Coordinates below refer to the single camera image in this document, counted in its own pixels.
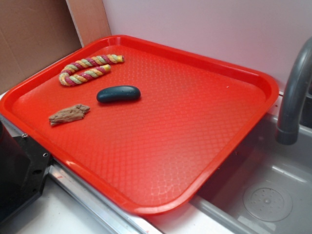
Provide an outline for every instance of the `white wall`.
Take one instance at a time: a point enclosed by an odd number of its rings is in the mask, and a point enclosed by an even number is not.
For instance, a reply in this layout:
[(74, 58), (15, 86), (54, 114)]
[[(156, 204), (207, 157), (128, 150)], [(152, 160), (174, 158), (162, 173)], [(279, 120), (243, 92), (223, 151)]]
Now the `white wall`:
[(265, 72), (283, 91), (312, 36), (312, 0), (103, 0), (124, 34)]

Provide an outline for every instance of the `gray sink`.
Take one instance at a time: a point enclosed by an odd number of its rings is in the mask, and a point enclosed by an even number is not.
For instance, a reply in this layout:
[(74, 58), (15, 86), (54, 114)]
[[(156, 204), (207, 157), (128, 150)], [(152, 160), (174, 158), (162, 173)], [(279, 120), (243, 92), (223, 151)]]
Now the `gray sink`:
[(191, 201), (234, 233), (312, 233), (312, 130), (291, 146), (267, 114)]

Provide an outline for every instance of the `twisted rope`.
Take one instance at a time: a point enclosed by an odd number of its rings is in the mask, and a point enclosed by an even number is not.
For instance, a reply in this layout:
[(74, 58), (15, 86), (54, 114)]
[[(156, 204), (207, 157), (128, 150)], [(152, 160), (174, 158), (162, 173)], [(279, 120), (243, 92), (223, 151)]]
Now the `twisted rope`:
[[(92, 58), (83, 58), (76, 62), (72, 62), (64, 67), (61, 71), (58, 79), (62, 85), (75, 86), (83, 84), (91, 79), (98, 78), (111, 70), (110, 64), (124, 62), (122, 55), (101, 55)], [(90, 70), (84, 71), (80, 74), (74, 74), (75, 72), (93, 67)]]

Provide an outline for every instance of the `dark blue oval object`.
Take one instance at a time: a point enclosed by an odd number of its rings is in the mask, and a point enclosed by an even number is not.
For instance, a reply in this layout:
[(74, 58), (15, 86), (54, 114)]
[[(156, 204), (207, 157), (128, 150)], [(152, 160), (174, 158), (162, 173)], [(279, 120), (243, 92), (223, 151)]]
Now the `dark blue oval object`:
[(109, 87), (99, 91), (97, 94), (97, 100), (102, 103), (122, 100), (137, 100), (140, 97), (140, 90), (130, 85)]

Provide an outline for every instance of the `cardboard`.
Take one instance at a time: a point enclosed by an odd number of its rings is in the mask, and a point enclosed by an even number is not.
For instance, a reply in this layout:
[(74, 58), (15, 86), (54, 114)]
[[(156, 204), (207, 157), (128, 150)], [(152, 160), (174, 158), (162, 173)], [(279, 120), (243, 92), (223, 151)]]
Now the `cardboard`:
[(0, 94), (79, 48), (66, 1), (2, 0)]
[(111, 35), (102, 0), (66, 0), (66, 2), (82, 46)]

